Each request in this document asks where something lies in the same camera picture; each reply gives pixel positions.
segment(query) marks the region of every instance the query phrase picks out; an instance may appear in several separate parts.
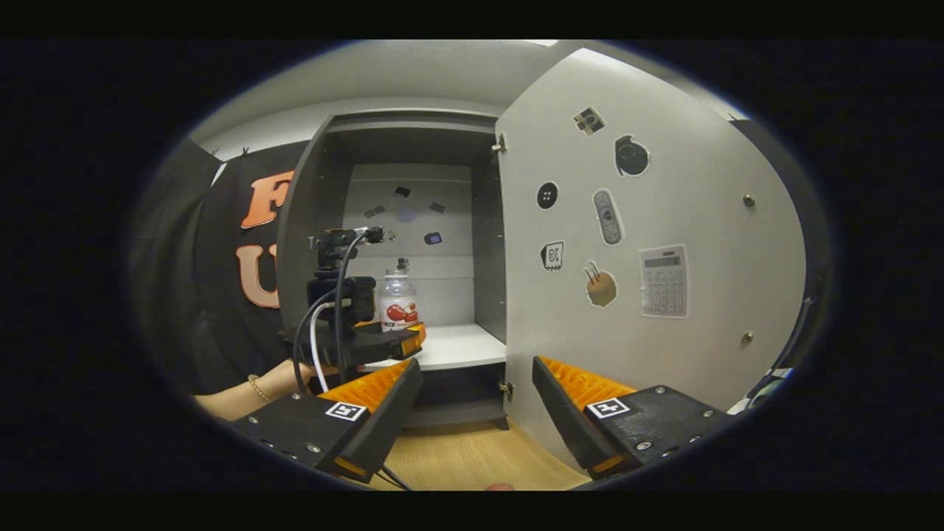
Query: plastic bottle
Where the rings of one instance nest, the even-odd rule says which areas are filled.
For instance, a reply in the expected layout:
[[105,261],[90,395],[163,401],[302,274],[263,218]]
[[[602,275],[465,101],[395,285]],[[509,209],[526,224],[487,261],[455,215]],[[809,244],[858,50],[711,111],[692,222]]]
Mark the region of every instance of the plastic bottle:
[[400,258],[396,269],[387,269],[386,282],[379,293],[380,327],[384,332],[403,330],[419,322],[409,264],[406,258]]

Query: wooden floor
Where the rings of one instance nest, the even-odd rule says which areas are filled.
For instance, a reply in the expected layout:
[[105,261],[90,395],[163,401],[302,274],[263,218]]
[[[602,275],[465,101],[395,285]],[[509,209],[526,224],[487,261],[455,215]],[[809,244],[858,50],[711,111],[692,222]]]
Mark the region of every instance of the wooden floor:
[[[404,429],[386,466],[413,490],[567,490],[590,481],[508,423],[508,431],[491,422]],[[370,487],[400,490],[376,475]]]

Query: bracelet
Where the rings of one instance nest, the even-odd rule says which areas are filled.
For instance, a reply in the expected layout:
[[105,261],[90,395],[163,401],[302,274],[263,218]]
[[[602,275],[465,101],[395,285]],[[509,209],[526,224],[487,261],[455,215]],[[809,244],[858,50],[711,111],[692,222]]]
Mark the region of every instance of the bracelet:
[[249,384],[252,385],[253,389],[256,389],[256,392],[259,393],[259,396],[261,396],[263,400],[265,400],[268,403],[272,403],[272,401],[269,400],[269,397],[265,396],[265,393],[263,393],[262,390],[259,389],[259,386],[256,385],[256,378],[259,378],[259,376],[256,376],[255,374],[250,374]]

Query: metal bracket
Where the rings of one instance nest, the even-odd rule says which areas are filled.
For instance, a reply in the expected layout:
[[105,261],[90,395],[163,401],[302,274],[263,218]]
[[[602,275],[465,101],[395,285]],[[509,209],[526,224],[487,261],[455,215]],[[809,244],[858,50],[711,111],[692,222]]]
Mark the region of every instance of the metal bracket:
[[511,382],[502,382],[498,384],[498,388],[502,391],[505,391],[505,394],[508,395],[508,402],[510,402],[512,400],[512,396],[514,395],[514,384]]
[[508,150],[508,147],[505,145],[505,133],[500,133],[498,135],[498,144],[492,146],[492,152],[501,152],[504,153]]

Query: orange letter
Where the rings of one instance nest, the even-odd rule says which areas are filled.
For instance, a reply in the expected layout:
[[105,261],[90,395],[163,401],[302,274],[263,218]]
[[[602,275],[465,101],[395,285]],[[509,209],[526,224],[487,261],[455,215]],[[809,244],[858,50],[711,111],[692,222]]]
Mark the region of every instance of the orange letter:
[[276,213],[272,212],[272,201],[276,202],[277,207],[282,206],[289,192],[288,182],[294,173],[294,170],[287,171],[252,183],[252,200],[249,201],[249,214],[243,220],[244,229],[265,225],[276,218]]
[[[276,246],[269,248],[272,257],[276,257]],[[239,280],[243,285],[243,294],[250,302],[262,308],[278,308],[278,290],[265,291],[259,283],[259,246],[242,246],[236,249],[239,259]]]

